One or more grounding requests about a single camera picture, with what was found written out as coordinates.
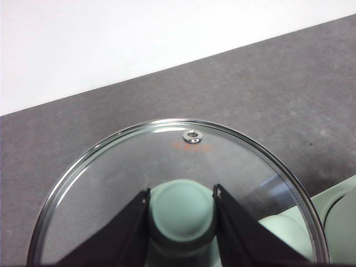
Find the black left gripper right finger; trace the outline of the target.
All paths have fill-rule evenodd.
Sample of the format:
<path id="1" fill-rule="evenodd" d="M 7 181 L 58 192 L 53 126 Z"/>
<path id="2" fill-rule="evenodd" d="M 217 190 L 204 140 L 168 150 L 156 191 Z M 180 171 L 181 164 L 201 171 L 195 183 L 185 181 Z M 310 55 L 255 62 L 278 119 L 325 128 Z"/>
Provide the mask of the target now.
<path id="1" fill-rule="evenodd" d="M 217 244 L 222 266 L 307 266 L 311 262 L 255 220 L 215 185 Z"/>

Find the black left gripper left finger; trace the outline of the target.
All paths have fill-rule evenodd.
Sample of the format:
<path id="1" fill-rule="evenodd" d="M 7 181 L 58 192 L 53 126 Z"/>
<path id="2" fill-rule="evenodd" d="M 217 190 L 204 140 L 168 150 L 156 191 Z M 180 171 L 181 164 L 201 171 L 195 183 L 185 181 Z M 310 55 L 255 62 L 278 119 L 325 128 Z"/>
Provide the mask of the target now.
<path id="1" fill-rule="evenodd" d="M 140 191 L 114 218 L 55 266 L 144 266 L 150 190 Z"/>

